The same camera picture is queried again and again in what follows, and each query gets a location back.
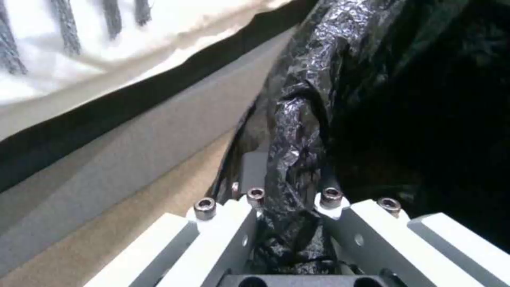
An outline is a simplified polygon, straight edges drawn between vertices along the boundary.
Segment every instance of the beige surface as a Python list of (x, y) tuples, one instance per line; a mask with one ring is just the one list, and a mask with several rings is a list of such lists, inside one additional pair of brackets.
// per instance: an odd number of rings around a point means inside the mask
[(213, 181), (232, 133), (0, 279), (2, 287), (83, 286), (161, 214), (184, 215)]

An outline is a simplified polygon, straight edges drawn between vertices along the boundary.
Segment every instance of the black plastic bag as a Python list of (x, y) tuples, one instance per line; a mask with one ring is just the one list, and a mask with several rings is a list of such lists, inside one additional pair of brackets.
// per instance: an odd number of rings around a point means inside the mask
[(510, 6), (503, 1), (322, 0), (248, 109), (208, 195), (268, 141), (253, 269), (333, 274), (313, 197), (326, 168), (356, 202), (442, 211), (508, 250)]

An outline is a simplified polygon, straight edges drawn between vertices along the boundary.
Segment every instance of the gray striped fabric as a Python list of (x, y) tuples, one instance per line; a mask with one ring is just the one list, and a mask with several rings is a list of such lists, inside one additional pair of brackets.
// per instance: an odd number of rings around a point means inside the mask
[(27, 69), (19, 58), (18, 48), (12, 36), (4, 0), (0, 0), (0, 62), (11, 74), (27, 73)]
[[(69, 55), (79, 55), (81, 51), (79, 32), (76, 28), (70, 1), (49, 1), (58, 16), (60, 34), (64, 41), (64, 51)], [(135, 20), (138, 25), (143, 26), (151, 20), (148, 0), (134, 1)], [(117, 0), (103, 0), (103, 10), (105, 12), (106, 29), (108, 29), (110, 39), (114, 39), (122, 30), (122, 19)], [(8, 12), (4, 0), (0, 0), (0, 63), (2, 68), (5, 68), (10, 74), (27, 73), (9, 26)]]

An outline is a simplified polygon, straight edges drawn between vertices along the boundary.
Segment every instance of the hex socket screw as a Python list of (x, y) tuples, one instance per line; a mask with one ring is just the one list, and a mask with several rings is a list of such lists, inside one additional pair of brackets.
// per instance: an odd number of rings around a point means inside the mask
[(193, 205), (193, 209), (197, 219), (210, 220), (216, 215), (216, 201), (210, 197), (204, 197)]
[(391, 197), (379, 198), (377, 204), (386, 210), (389, 214), (393, 215), (395, 218), (398, 218), (398, 215), (402, 210), (402, 205), (400, 205), (400, 202)]
[(344, 194), (340, 190), (327, 187), (320, 194), (320, 205), (328, 209), (337, 208), (342, 204), (343, 197)]
[(246, 199), (253, 208), (261, 208), (264, 205), (264, 196), (266, 193), (263, 188), (254, 187), (246, 193)]

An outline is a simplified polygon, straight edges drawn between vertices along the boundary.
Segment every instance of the white fabric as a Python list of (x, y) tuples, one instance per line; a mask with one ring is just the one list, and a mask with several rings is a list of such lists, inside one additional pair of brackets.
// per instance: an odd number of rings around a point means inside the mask
[(82, 53), (68, 57), (49, 0), (5, 0), (28, 74), (0, 70), (0, 140), (176, 67), (290, 1), (149, 0), (152, 21), (139, 27), (135, 0), (118, 0), (122, 31), (111, 41), (102, 0), (71, 0)]

